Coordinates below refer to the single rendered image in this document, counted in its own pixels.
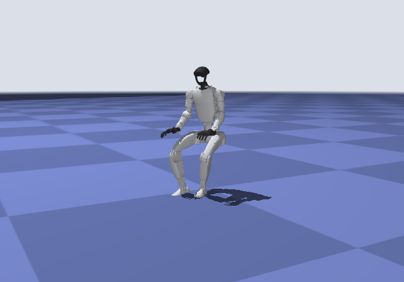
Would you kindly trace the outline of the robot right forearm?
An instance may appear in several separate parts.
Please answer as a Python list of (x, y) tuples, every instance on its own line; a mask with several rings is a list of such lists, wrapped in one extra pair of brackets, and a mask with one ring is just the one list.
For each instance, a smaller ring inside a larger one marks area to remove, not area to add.
[[(187, 123), (187, 119), (183, 116), (181, 116), (180, 121), (177, 123), (176, 127), (179, 127), (180, 129), (182, 129), (184, 127), (184, 125)], [(180, 131), (176, 132), (175, 134), (180, 133)]]

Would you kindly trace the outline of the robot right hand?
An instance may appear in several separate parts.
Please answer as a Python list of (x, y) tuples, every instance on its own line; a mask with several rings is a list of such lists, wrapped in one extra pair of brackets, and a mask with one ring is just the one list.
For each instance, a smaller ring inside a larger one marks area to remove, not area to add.
[(173, 134), (175, 134), (176, 132), (180, 131), (181, 129), (179, 127), (173, 127), (172, 129), (168, 129), (166, 131), (164, 131), (163, 133), (161, 133), (161, 138), (164, 137), (164, 134), (166, 136), (167, 133), (172, 132)]

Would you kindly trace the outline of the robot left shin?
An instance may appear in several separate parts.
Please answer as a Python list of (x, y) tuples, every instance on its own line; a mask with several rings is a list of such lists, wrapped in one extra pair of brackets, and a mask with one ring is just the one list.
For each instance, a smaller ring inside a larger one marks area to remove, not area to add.
[(202, 160), (199, 167), (200, 189), (206, 189), (206, 182), (210, 174), (212, 155), (208, 156), (207, 161)]

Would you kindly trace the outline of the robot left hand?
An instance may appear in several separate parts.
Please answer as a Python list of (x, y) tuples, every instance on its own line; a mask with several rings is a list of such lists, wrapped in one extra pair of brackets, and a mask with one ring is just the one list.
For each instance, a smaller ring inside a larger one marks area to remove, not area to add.
[[(199, 140), (200, 140), (200, 138), (201, 138), (201, 140), (203, 140), (203, 138), (205, 137), (205, 141), (206, 141), (206, 138), (208, 137), (208, 136), (213, 136), (213, 135), (215, 135), (217, 132), (216, 131), (213, 131), (212, 129), (209, 129), (209, 130), (207, 130), (207, 131), (201, 131), (201, 132), (199, 132), (199, 133), (197, 133), (197, 139), (198, 139), (198, 137), (199, 137)], [(200, 135), (200, 136), (199, 136)]]

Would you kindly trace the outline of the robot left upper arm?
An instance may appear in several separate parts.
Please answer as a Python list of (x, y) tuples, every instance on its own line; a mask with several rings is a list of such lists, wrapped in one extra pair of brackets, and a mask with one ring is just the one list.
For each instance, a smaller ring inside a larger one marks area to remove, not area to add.
[(215, 118), (217, 118), (220, 116), (221, 111), (225, 113), (225, 102), (224, 102), (225, 93), (222, 90), (213, 89), (213, 95), (217, 99), (218, 112), (215, 113)]

